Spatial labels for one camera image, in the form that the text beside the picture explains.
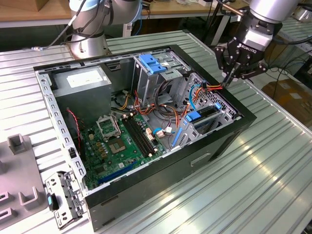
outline expansion slot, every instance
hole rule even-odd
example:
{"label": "expansion slot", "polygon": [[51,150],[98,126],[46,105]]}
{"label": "expansion slot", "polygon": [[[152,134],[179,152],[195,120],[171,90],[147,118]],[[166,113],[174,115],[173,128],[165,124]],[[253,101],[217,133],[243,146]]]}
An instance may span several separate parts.
{"label": "expansion slot", "polygon": [[105,183],[105,182],[107,182],[107,181],[110,181],[110,180],[112,180],[112,179],[114,179],[114,178],[116,178],[116,177],[122,175],[122,174],[125,174],[126,172],[132,170],[132,169],[133,169],[133,166],[134,166],[136,163],[137,163],[137,161],[136,161],[136,162],[133,162],[132,164],[130,164],[129,166],[127,166],[127,167],[125,167],[125,168],[120,169],[119,171],[116,171],[116,172],[114,172],[114,173],[112,173],[112,174],[110,174],[110,175],[108,175],[108,176],[106,176],[106,177],[104,177],[104,178],[99,179],[99,180],[97,181],[97,184],[99,185],[99,184]]}
{"label": "expansion slot", "polygon": [[146,136],[143,134],[137,122],[135,122],[132,117],[129,117],[123,119],[122,123],[126,127],[137,147],[140,149],[142,155],[144,157],[152,156],[155,151],[149,141],[146,139]]}

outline blue drive bay latch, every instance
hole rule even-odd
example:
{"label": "blue drive bay latch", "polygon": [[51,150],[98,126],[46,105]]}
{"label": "blue drive bay latch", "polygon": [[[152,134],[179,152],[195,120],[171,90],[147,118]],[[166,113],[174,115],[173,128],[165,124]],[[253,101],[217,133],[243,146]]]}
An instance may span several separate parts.
{"label": "blue drive bay latch", "polygon": [[161,66],[158,60],[152,55],[139,55],[139,59],[152,74],[164,72],[167,70],[167,68]]}

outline aluminum extrusion table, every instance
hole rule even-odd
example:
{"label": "aluminum extrusion table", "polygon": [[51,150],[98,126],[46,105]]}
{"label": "aluminum extrusion table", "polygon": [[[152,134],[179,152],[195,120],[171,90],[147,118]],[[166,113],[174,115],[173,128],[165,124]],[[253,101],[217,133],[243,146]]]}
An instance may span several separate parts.
{"label": "aluminum extrusion table", "polygon": [[[301,23],[296,19],[289,17],[283,22],[283,27],[278,35],[289,41],[306,39],[307,37],[312,36],[312,22]],[[312,44],[303,43],[296,45],[296,47],[304,52],[309,52],[309,55],[312,55]]]}
{"label": "aluminum extrusion table", "polygon": [[[178,44],[221,79],[213,52],[182,31],[108,40],[112,52]],[[32,67],[73,59],[67,48],[0,53],[0,139],[29,135],[42,181],[68,169]],[[255,123],[211,164],[97,233],[300,233],[312,219],[312,133],[248,82],[230,92]],[[58,233],[45,209],[1,233]],[[88,215],[63,233],[92,233]]]}

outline ram slot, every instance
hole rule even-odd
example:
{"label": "ram slot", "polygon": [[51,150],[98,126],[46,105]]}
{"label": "ram slot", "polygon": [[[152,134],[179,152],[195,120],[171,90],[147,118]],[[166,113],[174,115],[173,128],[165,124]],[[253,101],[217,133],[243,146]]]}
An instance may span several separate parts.
{"label": "ram slot", "polygon": [[123,119],[122,123],[144,157],[149,157],[149,154],[155,153],[142,130],[132,118]]}

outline open computer tower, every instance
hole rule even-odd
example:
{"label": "open computer tower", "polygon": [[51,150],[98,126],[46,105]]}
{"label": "open computer tower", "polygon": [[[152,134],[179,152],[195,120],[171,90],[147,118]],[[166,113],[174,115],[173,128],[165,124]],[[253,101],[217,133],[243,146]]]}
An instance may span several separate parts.
{"label": "open computer tower", "polygon": [[68,171],[46,180],[60,229],[94,230],[221,155],[255,116],[176,45],[35,67]]}

